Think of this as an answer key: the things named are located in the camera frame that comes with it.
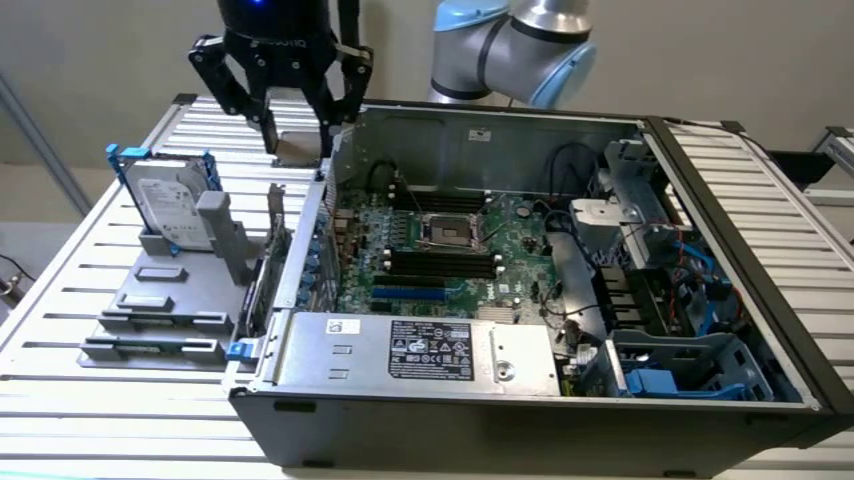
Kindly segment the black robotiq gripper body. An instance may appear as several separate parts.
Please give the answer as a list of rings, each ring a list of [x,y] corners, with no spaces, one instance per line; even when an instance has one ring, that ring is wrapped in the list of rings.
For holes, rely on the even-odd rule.
[[[315,108],[332,96],[326,73],[336,57],[326,1],[220,1],[227,54],[245,71],[249,97],[267,103],[274,87],[302,91]]]

